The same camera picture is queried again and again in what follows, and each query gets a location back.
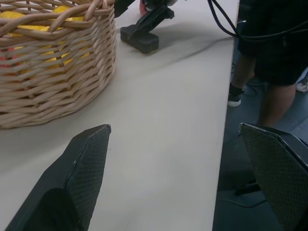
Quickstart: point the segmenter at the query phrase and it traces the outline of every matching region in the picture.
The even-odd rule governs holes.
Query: person
[[[308,20],[307,0],[256,0],[242,30],[245,36],[286,31]],[[251,42],[241,39],[241,53],[230,83],[228,105],[239,106],[243,88],[254,75],[269,83],[258,124],[273,127],[288,111],[295,97],[295,83],[308,66],[308,33]]]

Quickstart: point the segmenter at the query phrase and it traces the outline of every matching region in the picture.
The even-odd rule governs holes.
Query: woven wicker
[[[71,9],[51,13],[58,6]],[[113,7],[109,0],[0,0],[0,13],[25,14],[0,18],[0,128],[66,116],[104,89],[115,70]],[[77,16],[83,21],[65,21]]]

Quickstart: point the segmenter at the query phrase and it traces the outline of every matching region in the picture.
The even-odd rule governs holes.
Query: black cable
[[[302,29],[302,30],[297,30],[295,31],[296,29],[308,24],[308,20],[302,22],[301,24],[291,28],[291,29],[288,29],[286,31],[282,31],[282,32],[279,32],[279,33],[276,33],[276,34],[270,34],[270,35],[262,35],[262,36],[243,36],[243,35],[240,35],[235,27],[235,25],[232,23],[231,19],[228,17],[228,15],[226,14],[226,12],[222,9],[222,7],[219,5],[219,3],[216,1],[216,0],[207,0],[208,1],[208,4],[209,4],[209,7],[210,7],[210,10],[213,14],[213,17],[214,17],[214,20],[216,22],[216,24],[218,25],[218,27],[223,30],[225,33],[227,33],[228,35],[231,35],[233,37],[237,37],[237,38],[240,38],[242,40],[245,40],[245,41],[249,41],[249,42],[266,42],[266,41],[269,41],[269,40],[273,40],[273,39],[278,39],[278,38],[281,38],[281,37],[284,37],[288,34],[296,34],[296,33],[302,33],[302,32],[305,32],[305,31],[308,31],[308,28],[307,29]],[[226,20],[228,21],[228,23],[230,24],[231,28],[233,29],[233,31],[235,33],[232,33],[230,31],[228,31],[226,28],[223,27],[223,25],[220,23],[220,21],[218,20],[218,17],[217,17],[217,14],[216,14],[216,11],[214,9],[214,6],[213,6],[213,3],[216,5],[216,7],[219,9],[219,11],[223,14],[223,16],[226,18]]]
[[[220,199],[219,201],[230,202],[230,203],[232,203],[232,204],[235,204],[235,205],[240,206],[240,207],[243,207],[243,208],[254,208],[254,207],[257,207],[257,206],[259,206],[259,205],[261,205],[261,204],[267,202],[267,200],[263,200],[263,201],[260,201],[260,202],[258,202],[258,203],[256,203],[256,204],[254,204],[254,205],[246,206],[246,205],[242,205],[242,204],[237,203],[237,202],[232,201],[232,200]]]

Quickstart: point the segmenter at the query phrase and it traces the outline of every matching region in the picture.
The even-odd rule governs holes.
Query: white table
[[[236,21],[238,0],[220,0]],[[117,27],[135,23],[135,2]],[[118,42],[110,85],[79,112],[43,126],[0,131],[0,230],[73,136],[111,124],[101,192],[89,231],[210,231],[233,40],[206,0],[179,0],[145,56]]]

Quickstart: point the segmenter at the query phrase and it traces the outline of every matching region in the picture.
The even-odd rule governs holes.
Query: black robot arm
[[[124,13],[133,2],[134,0],[116,0],[115,17]],[[150,31],[164,19],[174,17],[174,12],[168,8],[169,2],[170,0],[143,0],[148,12],[136,24],[120,29],[121,40],[144,54],[157,50],[159,38]]]

